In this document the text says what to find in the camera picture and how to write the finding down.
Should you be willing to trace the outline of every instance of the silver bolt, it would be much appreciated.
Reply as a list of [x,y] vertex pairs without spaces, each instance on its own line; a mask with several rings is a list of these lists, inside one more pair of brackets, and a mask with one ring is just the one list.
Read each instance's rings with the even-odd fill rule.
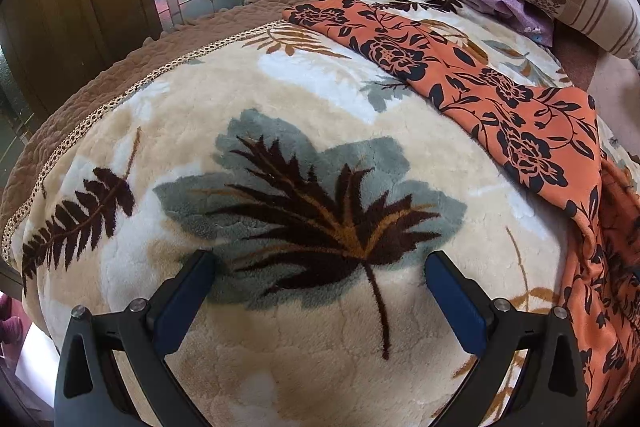
[[129,310],[132,312],[141,312],[146,308],[146,299],[133,299],[129,303]]
[[71,310],[71,316],[75,319],[81,319],[86,313],[86,307],[82,306],[82,304],[78,304]]
[[507,299],[495,299],[494,301],[495,309],[499,312],[508,312],[511,309],[511,303]]
[[562,306],[556,306],[554,308],[554,315],[559,319],[565,319],[568,317],[566,310],[562,308]]

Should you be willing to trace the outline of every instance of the brown bedspread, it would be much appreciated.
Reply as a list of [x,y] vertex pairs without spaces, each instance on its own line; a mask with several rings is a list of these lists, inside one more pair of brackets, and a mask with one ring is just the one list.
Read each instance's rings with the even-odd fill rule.
[[147,39],[141,48],[99,74],[51,115],[24,148],[4,189],[0,231],[28,199],[38,173],[51,153],[94,110],[174,58],[210,42],[279,20],[283,8],[302,1],[305,0],[246,0],[247,6],[202,17],[193,25],[179,26],[177,31],[163,34],[157,41]]

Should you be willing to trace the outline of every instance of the brown wooden door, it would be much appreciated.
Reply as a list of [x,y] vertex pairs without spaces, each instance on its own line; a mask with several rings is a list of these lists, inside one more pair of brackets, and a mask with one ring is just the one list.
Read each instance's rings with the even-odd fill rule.
[[42,120],[160,31],[154,0],[4,0],[0,5],[6,61]]

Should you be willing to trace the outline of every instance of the bed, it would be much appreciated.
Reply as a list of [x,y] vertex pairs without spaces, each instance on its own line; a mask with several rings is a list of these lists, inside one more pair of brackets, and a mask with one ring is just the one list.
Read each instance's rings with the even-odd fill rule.
[[[637,51],[626,0],[524,1],[613,54]],[[385,58],[393,50],[358,37],[398,25],[413,32],[401,68]],[[428,60],[421,39],[451,59]],[[466,67],[489,79],[476,86]],[[2,254],[22,272],[25,309],[60,347],[76,304],[120,311],[191,251],[210,250],[220,275],[167,362],[212,425],[426,426],[474,363],[424,286],[424,258],[442,248],[492,298],[545,314],[564,305],[589,325],[578,341],[590,425],[600,425],[640,343],[633,253],[612,251],[600,229],[620,208],[620,223],[633,221],[639,173],[573,75],[547,47],[459,0],[247,0],[149,39],[47,120],[2,196]],[[478,87],[498,94],[503,113],[471,110]],[[447,114],[452,92],[478,124]],[[554,124],[532,116],[540,131],[585,111],[562,143],[575,165],[554,163],[562,137],[545,149],[535,130],[525,136],[525,102],[540,96],[559,110]],[[572,102],[581,96],[589,107]],[[491,134],[497,127],[508,140]],[[499,147],[487,154],[490,135],[503,152],[535,146],[549,170],[518,183]],[[587,208],[560,205],[550,190],[582,179],[583,165],[597,176]],[[599,282],[580,268],[596,264]],[[485,423],[500,416],[523,361],[514,358]]]

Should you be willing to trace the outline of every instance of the leaf stem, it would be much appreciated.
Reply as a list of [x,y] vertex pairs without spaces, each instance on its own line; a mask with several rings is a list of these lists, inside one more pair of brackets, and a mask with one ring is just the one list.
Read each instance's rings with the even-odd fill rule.
[[378,282],[376,281],[376,275],[373,273],[371,265],[366,261],[363,261],[362,267],[367,273],[367,279],[369,279],[369,283],[373,290],[373,295],[376,298],[376,304],[378,305],[378,313],[380,314],[380,325],[382,326],[382,358],[388,360],[390,347],[389,320],[386,316],[385,301],[382,300],[382,294],[380,293],[380,288],[378,287]]

